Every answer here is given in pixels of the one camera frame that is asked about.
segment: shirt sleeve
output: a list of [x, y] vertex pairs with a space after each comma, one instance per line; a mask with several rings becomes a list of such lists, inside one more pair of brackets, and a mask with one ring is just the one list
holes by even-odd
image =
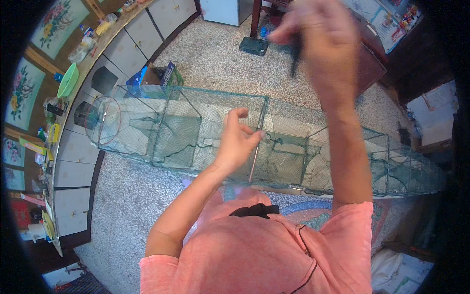
[[372, 202], [341, 206], [320, 230], [339, 265], [362, 285], [371, 282], [372, 212]]
[[141, 294], [167, 293], [178, 266], [178, 258], [169, 255], [151, 255], [139, 262]]

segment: floral painting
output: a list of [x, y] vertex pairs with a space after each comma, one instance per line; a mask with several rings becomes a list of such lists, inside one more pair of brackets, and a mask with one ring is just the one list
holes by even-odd
[[17, 167], [24, 167], [24, 153], [26, 148], [19, 142], [3, 138], [3, 162]]
[[5, 182], [7, 189], [24, 191], [24, 171], [5, 168]]
[[46, 13], [34, 32], [31, 42], [52, 59], [62, 48], [70, 34], [88, 15], [80, 0], [58, 0]]
[[28, 130], [31, 111], [45, 75], [26, 59], [20, 60], [13, 80], [13, 92], [5, 112], [5, 122]]

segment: table leg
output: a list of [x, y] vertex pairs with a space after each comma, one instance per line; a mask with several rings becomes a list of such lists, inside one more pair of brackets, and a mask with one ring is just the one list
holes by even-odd
[[254, 0], [253, 15], [251, 16], [250, 37], [256, 38], [258, 35], [259, 14], [261, 13], [261, 0]]

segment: white cabinet door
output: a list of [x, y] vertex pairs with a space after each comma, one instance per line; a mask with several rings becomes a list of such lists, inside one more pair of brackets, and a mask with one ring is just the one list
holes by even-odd
[[57, 160], [95, 164], [99, 152], [98, 148], [91, 145], [87, 136], [65, 129], [60, 140]]
[[57, 230], [59, 237], [75, 234], [86, 230], [86, 218], [88, 212], [81, 212], [73, 216], [56, 217]]
[[194, 0], [173, 0], [176, 4], [176, 11], [178, 12], [179, 23], [185, 22], [191, 15], [196, 12], [196, 4]]
[[156, 0], [149, 5], [149, 11], [164, 39], [181, 24], [173, 0]]
[[[91, 95], [85, 93], [83, 90], [80, 90], [80, 92], [77, 94], [77, 97], [73, 101], [72, 109], [70, 110], [70, 115], [67, 118], [67, 121], [65, 122], [65, 129], [86, 135], [86, 130], [83, 126], [85, 126], [85, 120], [88, 111], [92, 107], [96, 107], [96, 105], [93, 104], [94, 100], [95, 99]], [[78, 112], [75, 114], [75, 111], [81, 104], [82, 111], [78, 110]]]
[[89, 187], [94, 164], [57, 160], [54, 187]]
[[88, 73], [81, 91], [98, 98], [111, 92], [115, 85], [125, 84], [128, 79], [106, 56], [102, 55]]
[[128, 78], [141, 70], [147, 62], [144, 54], [125, 30], [117, 34], [103, 54]]
[[125, 30], [142, 50], [147, 59], [150, 59], [163, 43], [162, 38], [160, 38], [146, 10], [142, 11], [126, 25]]
[[72, 216], [88, 211], [90, 188], [60, 190], [54, 192], [55, 216]]

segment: terrazzo floor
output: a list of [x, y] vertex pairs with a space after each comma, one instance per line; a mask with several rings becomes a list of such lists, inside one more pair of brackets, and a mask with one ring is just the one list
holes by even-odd
[[[157, 66], [176, 64], [185, 86], [268, 95], [305, 107], [320, 109], [316, 93], [306, 81], [303, 65], [296, 79], [288, 76], [290, 55], [270, 44], [265, 56], [238, 51], [250, 34], [251, 17], [240, 27], [194, 20], [163, 51]], [[357, 106], [363, 126], [399, 140], [397, 122], [409, 126], [401, 110], [379, 86], [373, 85]], [[116, 154], [107, 153], [96, 186], [92, 216], [92, 241], [75, 249], [81, 261], [112, 293], [139, 292], [139, 260], [148, 231], [164, 209], [184, 189], [181, 177]], [[280, 209], [312, 200], [310, 197], [269, 193]], [[393, 239], [400, 222], [410, 213], [415, 198], [394, 199], [374, 243]]]

